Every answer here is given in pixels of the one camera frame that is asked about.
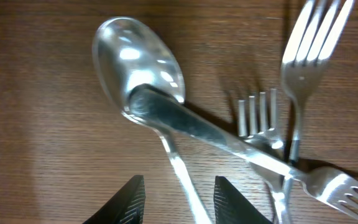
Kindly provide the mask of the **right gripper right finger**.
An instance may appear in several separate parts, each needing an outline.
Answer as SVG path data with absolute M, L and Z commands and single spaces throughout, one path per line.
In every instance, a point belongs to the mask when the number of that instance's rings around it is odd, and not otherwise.
M 272 224 L 223 176 L 215 177 L 213 201 L 216 224 Z

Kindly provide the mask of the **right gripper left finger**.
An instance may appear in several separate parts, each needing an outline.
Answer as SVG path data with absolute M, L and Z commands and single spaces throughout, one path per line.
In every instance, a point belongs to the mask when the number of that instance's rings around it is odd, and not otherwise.
M 83 224 L 143 224 L 145 207 L 143 175 L 134 175 Z

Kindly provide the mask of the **steel fork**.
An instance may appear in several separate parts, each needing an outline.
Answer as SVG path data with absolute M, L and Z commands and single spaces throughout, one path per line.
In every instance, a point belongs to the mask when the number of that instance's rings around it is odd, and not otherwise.
M 346 0 L 339 8 L 340 0 L 330 4 L 326 0 L 307 0 L 285 47 L 280 80 L 295 115 L 288 155 L 291 165 L 299 158 L 306 102 L 322 80 L 354 3 Z
M 275 88 L 270 90 L 269 103 L 267 103 L 265 91 L 261 91 L 258 96 L 250 96 L 246 100 L 238 101 L 237 128 L 239 137 L 244 141 L 260 146 L 264 152 L 280 160 L 283 159 L 285 146 L 278 124 L 277 90 Z M 287 197 L 282 189 L 284 178 L 256 164 L 250 166 L 268 186 L 275 212 L 273 222 L 291 224 Z

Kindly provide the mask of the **steel fork crosswise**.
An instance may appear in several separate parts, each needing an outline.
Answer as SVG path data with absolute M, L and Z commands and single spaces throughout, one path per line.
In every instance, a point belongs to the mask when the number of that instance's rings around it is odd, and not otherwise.
M 319 167 L 303 172 L 242 138 L 234 136 L 179 104 L 169 96 L 150 88 L 139 88 L 129 98 L 130 112 L 155 129 L 167 129 L 204 141 L 231 154 L 271 170 L 284 178 L 282 189 L 287 197 L 287 183 L 302 184 L 310 197 L 358 220 L 358 181 L 333 167 Z

